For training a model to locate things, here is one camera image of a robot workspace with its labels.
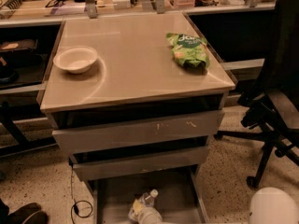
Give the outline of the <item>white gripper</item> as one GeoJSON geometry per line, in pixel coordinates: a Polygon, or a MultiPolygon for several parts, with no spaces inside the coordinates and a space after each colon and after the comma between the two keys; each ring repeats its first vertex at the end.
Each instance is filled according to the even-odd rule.
{"type": "Polygon", "coordinates": [[[144,206],[142,202],[135,199],[132,205],[133,216],[137,217],[138,224],[161,224],[163,219],[154,207],[144,206]]]}

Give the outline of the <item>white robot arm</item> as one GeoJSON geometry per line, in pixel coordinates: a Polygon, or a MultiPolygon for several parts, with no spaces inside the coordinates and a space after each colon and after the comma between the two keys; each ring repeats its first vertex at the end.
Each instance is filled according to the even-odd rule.
{"type": "MultiPolygon", "coordinates": [[[[160,213],[141,198],[134,200],[128,218],[136,224],[179,224],[164,221],[160,213]]],[[[262,188],[251,198],[247,224],[299,224],[299,207],[287,192],[262,188]]]]}

